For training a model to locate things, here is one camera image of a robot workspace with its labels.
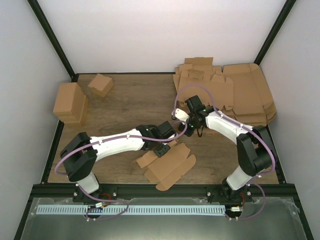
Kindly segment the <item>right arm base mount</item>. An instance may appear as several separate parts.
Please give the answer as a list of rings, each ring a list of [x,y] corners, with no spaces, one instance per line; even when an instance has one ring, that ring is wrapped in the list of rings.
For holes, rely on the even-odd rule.
[[[205,188],[208,202],[220,204],[240,204],[243,200],[251,202],[252,198],[247,194],[248,189],[243,187],[239,190],[231,190],[228,185],[213,184]]]

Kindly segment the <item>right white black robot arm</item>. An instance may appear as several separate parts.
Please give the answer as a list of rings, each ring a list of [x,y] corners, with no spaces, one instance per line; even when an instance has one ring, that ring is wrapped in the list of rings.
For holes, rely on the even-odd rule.
[[[221,195],[225,200],[236,200],[241,189],[269,167],[275,170],[278,155],[265,126],[240,123],[213,106],[205,106],[197,95],[185,103],[189,113],[180,114],[177,110],[175,113],[187,123],[186,136],[190,137],[196,131],[201,137],[206,128],[222,134],[237,147],[238,167],[222,181]]]

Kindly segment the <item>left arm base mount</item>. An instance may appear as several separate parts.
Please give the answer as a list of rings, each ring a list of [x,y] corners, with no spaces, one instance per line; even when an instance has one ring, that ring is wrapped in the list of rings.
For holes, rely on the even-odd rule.
[[[94,204],[97,202],[105,202],[107,204],[116,202],[115,197],[103,191],[101,187],[99,187],[98,190],[92,193],[88,193],[78,183],[75,184],[73,201],[75,203],[94,203]]]

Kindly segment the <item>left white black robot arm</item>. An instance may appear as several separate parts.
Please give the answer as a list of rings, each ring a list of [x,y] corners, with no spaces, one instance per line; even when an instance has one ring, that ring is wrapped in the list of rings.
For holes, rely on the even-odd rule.
[[[77,134],[61,151],[61,160],[55,171],[63,165],[70,182],[77,183],[89,201],[97,202],[102,189],[93,167],[103,158],[129,151],[153,151],[162,157],[170,149],[169,143],[177,138],[173,126],[165,121],[160,125],[139,125],[127,132],[110,136],[88,136],[86,132]]]

